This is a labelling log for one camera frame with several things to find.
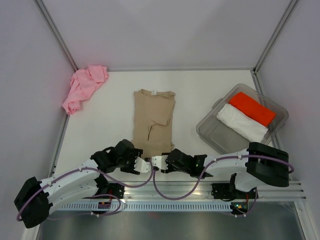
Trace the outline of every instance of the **white wall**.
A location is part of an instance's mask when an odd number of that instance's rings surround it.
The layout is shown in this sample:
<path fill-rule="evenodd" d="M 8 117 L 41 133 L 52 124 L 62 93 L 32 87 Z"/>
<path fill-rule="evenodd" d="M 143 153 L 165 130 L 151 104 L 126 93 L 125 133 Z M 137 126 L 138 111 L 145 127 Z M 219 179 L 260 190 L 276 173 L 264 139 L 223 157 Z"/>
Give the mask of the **white wall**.
<path fill-rule="evenodd" d="M 260 70 L 289 119 L 280 131 L 320 229 L 320 1 L 301 0 Z"/>
<path fill-rule="evenodd" d="M 44 0 L 79 67 L 253 68 L 290 0 Z"/>
<path fill-rule="evenodd" d="M 72 70 L 32 0 L 0 3 L 0 232 L 21 238 L 14 199 L 49 173 Z"/>

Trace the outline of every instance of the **folded orange cloth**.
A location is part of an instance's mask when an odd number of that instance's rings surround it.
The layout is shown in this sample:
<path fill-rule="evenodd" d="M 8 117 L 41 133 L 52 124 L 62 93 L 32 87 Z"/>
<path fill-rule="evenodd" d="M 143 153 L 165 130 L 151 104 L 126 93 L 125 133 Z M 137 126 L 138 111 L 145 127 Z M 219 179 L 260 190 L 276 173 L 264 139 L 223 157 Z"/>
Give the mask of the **folded orange cloth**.
<path fill-rule="evenodd" d="M 243 92 L 239 92 L 233 98 L 231 98 L 229 104 L 265 127 L 267 127 L 276 116 L 273 111 L 269 110 L 265 106 L 262 106 L 256 100 L 244 94 Z"/>

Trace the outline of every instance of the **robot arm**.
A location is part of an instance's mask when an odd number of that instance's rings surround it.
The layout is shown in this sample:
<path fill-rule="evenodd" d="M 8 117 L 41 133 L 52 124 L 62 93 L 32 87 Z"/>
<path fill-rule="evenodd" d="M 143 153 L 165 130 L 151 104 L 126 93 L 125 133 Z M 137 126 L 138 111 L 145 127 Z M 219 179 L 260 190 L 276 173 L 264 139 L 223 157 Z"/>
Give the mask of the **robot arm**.
<path fill-rule="evenodd" d="M 111 173 L 116 168 L 132 174 L 153 171 L 151 164 L 140 158 L 142 152 L 124 139 L 115 147 L 96 152 L 72 171 L 41 181 L 35 177 L 28 179 L 14 200 L 20 212 L 20 221 L 23 221 L 27 228 L 32 228 L 68 203 L 108 193 L 112 183 L 108 183 L 101 173 Z M 267 161 L 265 158 L 276 158 L 282 163 Z M 222 188 L 222 191 L 225 191 L 222 195 L 227 195 L 230 199 L 241 199 L 243 194 L 245 196 L 247 192 L 261 185 L 276 187 L 289 185 L 288 164 L 284 164 L 289 161 L 288 154 L 257 142 L 250 143 L 248 149 L 231 154 L 192 157 L 174 149 L 168 154 L 154 156 L 150 160 L 154 168 L 164 174 L 183 172 L 196 178 L 218 174 L 231 175 L 230 183 Z"/>
<path fill-rule="evenodd" d="M 242 151 L 218 156 L 192 157 L 174 149 L 167 155 L 153 157 L 152 164 L 160 166 L 162 173 L 183 172 L 196 178 L 205 168 L 202 178 L 230 175 L 230 191 L 235 192 L 246 193 L 262 185 L 289 186 L 288 153 L 258 142 L 251 142 L 249 148 Z"/>

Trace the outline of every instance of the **cable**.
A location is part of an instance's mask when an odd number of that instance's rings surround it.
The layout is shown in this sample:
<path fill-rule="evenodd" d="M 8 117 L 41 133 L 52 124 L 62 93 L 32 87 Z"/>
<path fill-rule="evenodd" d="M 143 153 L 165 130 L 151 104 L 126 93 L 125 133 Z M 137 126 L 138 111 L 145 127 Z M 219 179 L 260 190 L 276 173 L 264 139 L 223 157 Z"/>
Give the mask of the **cable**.
<path fill-rule="evenodd" d="M 164 199 L 172 200 L 172 201 L 184 199 L 184 198 L 190 196 L 190 195 L 196 190 L 197 186 L 198 186 L 199 183 L 200 183 L 200 180 L 201 180 L 202 176 L 205 174 L 206 170 L 207 170 L 212 164 L 214 164 L 214 163 L 217 162 L 217 161 L 224 160 L 224 159 L 237 159 L 237 158 L 238 158 L 238 156 L 222 156 L 222 157 L 217 158 L 216 161 L 213 160 L 213 161 L 209 162 L 209 164 L 208 164 L 207 166 L 205 166 L 204 169 L 202 170 L 202 172 L 200 173 L 200 176 L 199 176 L 198 180 L 196 181 L 194 187 L 191 189 L 191 191 L 188 192 L 187 194 L 183 195 L 183 196 L 180 196 L 180 197 L 168 197 L 168 196 L 166 196 L 166 195 L 163 195 L 163 194 L 159 191 L 159 189 L 158 189 L 158 187 L 157 187 L 157 185 L 156 185 L 156 171 L 153 171 L 153 186 L 154 186 L 154 189 L 155 189 L 155 191 L 156 191 L 161 197 L 163 197 Z"/>
<path fill-rule="evenodd" d="M 248 194 L 246 194 L 245 196 L 246 196 L 246 201 L 244 202 L 244 204 L 243 204 L 243 205 L 246 205 L 246 204 L 249 202 L 249 195 L 248 195 Z"/>
<path fill-rule="evenodd" d="M 96 168 L 93 168 L 93 167 L 85 166 L 85 167 L 82 168 L 82 170 L 92 170 L 92 171 L 95 171 L 95 172 L 97 172 L 97 173 L 102 174 L 102 175 L 105 176 L 106 178 L 111 179 L 112 181 L 114 181 L 115 183 L 117 183 L 117 184 L 119 184 L 119 185 L 121 185 L 121 186 L 124 186 L 124 187 L 127 187 L 127 188 L 132 188 L 132 189 L 136 189 L 136 188 L 143 187 L 143 186 L 146 185 L 148 182 L 150 182 L 150 180 L 151 180 L 151 178 L 152 178 L 152 176 L 153 176 L 153 171 L 154 171 L 154 170 L 153 170 L 153 166 L 152 166 L 152 164 L 151 164 L 151 174 L 150 174 L 149 178 L 148 178 L 144 183 L 141 183 L 141 184 L 139 184 L 139 185 L 128 185 L 128 184 L 125 184 L 125 183 L 123 183 L 123 182 L 121 182 L 121 181 L 113 178 L 112 176 L 104 173 L 103 171 L 100 171 L 100 170 L 98 170 L 98 169 L 96 169 Z"/>
<path fill-rule="evenodd" d="M 132 186 L 132 185 L 127 185 L 127 184 L 125 184 L 125 183 L 122 183 L 122 182 L 114 179 L 114 178 L 111 177 L 110 175 L 108 175 L 108 174 L 106 174 L 106 173 L 104 173 L 104 172 L 102 172 L 102 171 L 100 171 L 100 170 L 98 170 L 98 169 L 96 169 L 96 168 L 93 168 L 93 167 L 83 167 L 83 168 L 81 169 L 81 171 L 83 171 L 83 170 L 92 170 L 92 171 L 98 172 L 98 173 L 106 176 L 107 178 L 113 180 L 113 181 L 116 182 L 117 184 L 120 184 L 120 185 L 125 186 L 125 187 L 127 187 L 127 188 L 140 188 L 140 187 L 146 185 L 148 182 L 150 182 L 150 180 L 151 180 L 151 178 L 152 178 L 152 176 L 153 176 L 153 171 L 154 171 L 154 170 L 153 170 L 153 165 L 152 165 L 151 160 L 149 160 L 149 162 L 150 162 L 150 165 L 151 165 L 151 174 L 150 174 L 149 178 L 148 178 L 144 183 L 139 184 L 139 185 L 134 185 L 134 186 Z M 69 176 L 69 175 L 71 175 L 71 174 L 77 173 L 77 172 L 80 172 L 80 169 L 74 169 L 74 170 L 68 171 L 68 172 L 62 174 L 61 176 L 55 178 L 55 179 L 51 182 L 51 184 L 55 184 L 57 181 L 65 178 L 65 177 L 67 177 L 67 176 Z M 39 193 L 41 193 L 43 190 L 45 190 L 45 189 L 48 188 L 48 187 L 50 187 L 49 184 L 44 185 L 44 186 L 41 187 L 38 191 L 36 191 L 36 192 L 24 203 L 24 205 L 21 207 L 20 211 L 18 212 L 18 214 L 17 214 L 17 216 L 16 216 L 16 220 L 17 220 L 18 222 L 21 222 L 21 221 L 22 221 L 22 219 L 20 218 L 20 216 L 21 216 L 22 212 L 25 210 L 25 208 L 27 207 L 27 205 L 28 205 Z"/>
<path fill-rule="evenodd" d="M 184 198 L 190 196 L 196 190 L 197 186 L 200 183 L 200 180 L 201 180 L 202 176 L 205 174 L 205 172 L 206 172 L 206 170 L 208 169 L 209 166 L 211 166 L 212 164 L 214 164 L 214 163 L 216 163 L 218 161 L 225 160 L 225 159 L 242 159 L 242 158 L 259 158 L 259 159 L 270 160 L 270 161 L 281 163 L 281 164 L 283 164 L 285 166 L 290 167 L 291 170 L 289 171 L 289 174 L 291 174 L 291 173 L 293 173 L 295 171 L 294 166 L 292 166 L 290 163 L 288 163 L 286 161 L 283 161 L 283 160 L 280 160 L 280 159 L 277 159 L 277 158 L 274 158 L 274 157 L 270 157 L 270 156 L 262 156 L 262 155 L 254 155 L 254 154 L 242 155 L 242 156 L 222 156 L 222 157 L 218 157 L 216 160 L 213 160 L 213 161 L 209 162 L 209 164 L 207 166 L 205 166 L 205 168 L 202 170 L 198 180 L 196 181 L 194 187 L 191 189 L 190 192 L 188 192 L 187 194 L 185 194 L 183 196 L 180 196 L 180 197 L 168 197 L 168 196 L 162 194 L 159 191 L 159 189 L 158 189 L 158 187 L 156 185 L 156 171 L 153 172 L 153 186 L 154 186 L 155 191 L 161 197 L 163 197 L 164 199 L 172 200 L 172 201 L 181 200 L 181 199 L 184 199 Z"/>
<path fill-rule="evenodd" d="M 109 151 L 109 150 L 114 149 L 114 148 L 115 148 L 114 146 L 109 146 L 109 147 L 103 149 L 102 152 L 106 152 L 106 151 Z"/>
<path fill-rule="evenodd" d="M 110 189 L 110 191 L 109 191 L 109 194 L 111 194 L 112 195 L 112 190 Z M 110 200 L 109 200 L 109 203 L 111 203 L 112 202 L 112 197 L 110 196 Z"/>
<path fill-rule="evenodd" d="M 254 197 L 254 201 L 253 201 L 253 204 L 252 204 L 252 206 L 250 207 L 250 209 L 249 209 L 247 212 L 244 212 L 244 211 L 241 211 L 241 210 L 237 209 L 237 210 L 238 210 L 240 213 L 242 213 L 242 214 L 240 214 L 240 215 L 237 215 L 237 214 L 236 214 L 236 216 L 237 216 L 237 217 L 244 217 L 244 216 L 247 216 L 249 213 L 251 213 L 252 210 L 254 209 L 255 205 L 256 205 L 257 198 L 258 198 L 258 189 L 255 188 L 255 197 Z"/>
<path fill-rule="evenodd" d="M 294 166 L 292 166 L 290 163 L 280 160 L 278 158 L 275 157 L 271 157 L 271 156 L 262 156 L 262 155 L 255 155 L 255 154 L 249 154 L 249 155 L 242 155 L 241 158 L 256 158 L 256 159 L 265 159 L 265 160 L 270 160 L 273 162 L 277 162 L 280 164 L 283 164 L 285 166 L 288 166 L 291 168 L 291 170 L 289 171 L 289 174 L 292 174 L 295 171 Z"/>
<path fill-rule="evenodd" d="M 216 162 L 218 162 L 218 161 L 221 161 L 221 160 L 225 160 L 225 159 L 238 159 L 238 158 L 259 158 L 259 159 L 270 160 L 270 161 L 274 161 L 274 162 L 277 162 L 277 163 L 281 163 L 281 164 L 283 164 L 283 165 L 285 165 L 285 166 L 290 167 L 291 170 L 289 171 L 289 173 L 293 173 L 294 170 L 295 170 L 294 167 L 293 167 L 290 163 L 288 163 L 288 162 L 286 162 L 286 161 L 283 161 L 283 160 L 280 160 L 280 159 L 277 159 L 277 158 L 274 158 L 274 157 L 269 157 L 269 156 L 254 155 L 254 154 L 242 155 L 242 156 L 240 156 L 240 157 L 238 157 L 238 156 L 222 156 L 222 157 L 218 157 L 216 160 L 213 160 L 213 161 L 209 162 L 209 164 L 206 165 L 205 168 L 202 170 L 202 172 L 201 172 L 201 174 L 200 174 L 197 182 L 195 183 L 194 187 L 192 188 L 192 190 L 191 190 L 190 192 L 188 192 L 187 194 L 185 194 L 185 195 L 183 195 L 183 196 L 180 196 L 180 197 L 168 197 L 168 196 L 165 196 L 164 194 L 162 194 L 162 193 L 159 191 L 159 189 L 158 189 L 158 187 L 157 187 L 157 185 L 156 185 L 156 171 L 153 170 L 153 165 L 152 165 L 151 160 L 149 160 L 150 165 L 151 165 L 151 174 L 150 174 L 149 178 L 148 178 L 144 183 L 139 184 L 139 185 L 134 185 L 134 186 L 132 186 L 132 185 L 127 185 L 127 184 L 125 184 L 125 183 L 122 183 L 122 182 L 116 180 L 115 178 L 111 177 L 110 175 L 108 175 L 108 174 L 106 174 L 106 173 L 104 173 L 104 172 L 102 172 L 102 171 L 100 171 L 100 170 L 98 170 L 98 169 L 96 169 L 96 168 L 93 168 L 93 167 L 83 167 L 81 170 L 92 170 L 92 171 L 95 171 L 95 172 L 100 173 L 100 174 L 104 175 L 105 177 L 113 180 L 115 183 L 120 184 L 120 185 L 122 185 L 122 186 L 124 186 L 124 187 L 127 187 L 127 188 L 140 188 L 140 187 L 146 185 L 146 184 L 151 180 L 151 178 L 153 177 L 153 185 L 154 185 L 154 188 L 155 188 L 156 192 L 157 192 L 161 197 L 163 197 L 164 199 L 176 201 L 176 200 L 181 200 L 181 199 L 184 199 L 184 198 L 190 196 L 190 195 L 196 190 L 197 186 L 198 186 L 199 183 L 200 183 L 200 180 L 201 180 L 202 176 L 204 175 L 204 173 L 206 172 L 206 170 L 208 169 L 209 166 L 211 166 L 212 164 L 214 164 L 214 163 L 216 163 Z M 68 176 L 68 175 L 70 175 L 70 174 L 73 174 L 73 173 L 77 173 L 77 172 L 80 172 L 80 169 L 74 169 L 74 170 L 71 170 L 71 171 L 69 171 L 69 172 L 66 172 L 66 173 L 62 174 L 61 176 L 55 178 L 55 179 L 51 182 L 51 184 L 55 184 L 57 181 L 65 178 L 66 176 Z M 48 188 L 48 187 L 49 187 L 49 184 L 44 185 L 44 186 L 41 187 L 38 191 L 36 191 L 36 192 L 25 202 L 25 204 L 22 206 L 22 208 L 20 209 L 20 211 L 18 212 L 18 214 L 17 214 L 17 216 L 16 216 L 16 220 L 17 220 L 18 222 L 21 222 L 21 221 L 22 221 L 22 219 L 20 218 L 20 216 L 21 216 L 22 212 L 25 210 L 25 208 L 27 207 L 27 205 L 28 205 L 39 193 L 41 193 L 44 189 L 46 189 L 46 188 Z M 256 200 L 257 200 L 257 199 L 255 198 L 255 200 L 254 200 L 254 202 L 253 202 L 253 205 L 252 205 L 252 207 L 250 208 L 250 210 L 249 210 L 248 212 L 251 211 L 251 209 L 253 208 Z"/>
<path fill-rule="evenodd" d="M 116 214 L 119 211 L 122 202 L 117 196 L 112 195 L 112 194 L 100 194 L 100 195 L 91 196 L 90 198 L 93 199 L 93 198 L 98 198 L 98 197 L 111 197 L 111 198 L 114 198 L 119 202 L 119 206 L 115 210 L 113 210 L 112 212 L 106 212 L 106 213 L 102 213 L 102 214 L 95 214 L 95 213 L 91 213 L 91 212 L 83 212 L 83 213 L 69 214 L 69 215 L 66 215 L 66 216 L 63 216 L 63 217 L 56 217 L 56 218 L 48 217 L 47 219 L 52 220 L 52 221 L 57 221 L 57 220 L 62 220 L 62 219 L 66 219 L 66 218 L 73 217 L 73 216 L 83 216 L 83 215 L 94 215 L 94 216 L 99 216 L 99 217 L 100 216 L 110 216 L 110 215 Z"/>

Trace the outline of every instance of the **white table surface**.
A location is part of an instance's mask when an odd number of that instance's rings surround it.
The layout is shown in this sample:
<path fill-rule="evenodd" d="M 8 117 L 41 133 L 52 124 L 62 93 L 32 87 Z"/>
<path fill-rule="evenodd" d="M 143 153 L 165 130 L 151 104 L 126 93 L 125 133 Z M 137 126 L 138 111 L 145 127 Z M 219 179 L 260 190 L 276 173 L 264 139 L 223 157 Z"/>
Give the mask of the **white table surface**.
<path fill-rule="evenodd" d="M 175 148 L 192 156 L 217 155 L 199 138 L 196 126 L 217 100 L 240 83 L 255 88 L 249 70 L 110 72 L 108 81 L 91 99 L 83 102 L 81 110 L 70 116 L 55 175 L 77 167 L 95 152 L 115 146 L 122 139 L 132 139 L 133 93 L 140 89 L 172 91 L 176 94 L 172 121 Z M 134 175 L 117 169 L 110 175 L 120 181 L 144 181 L 149 173 Z M 229 179 L 230 176 L 205 178 L 206 181 Z M 196 179 L 181 172 L 157 172 L 156 180 Z"/>

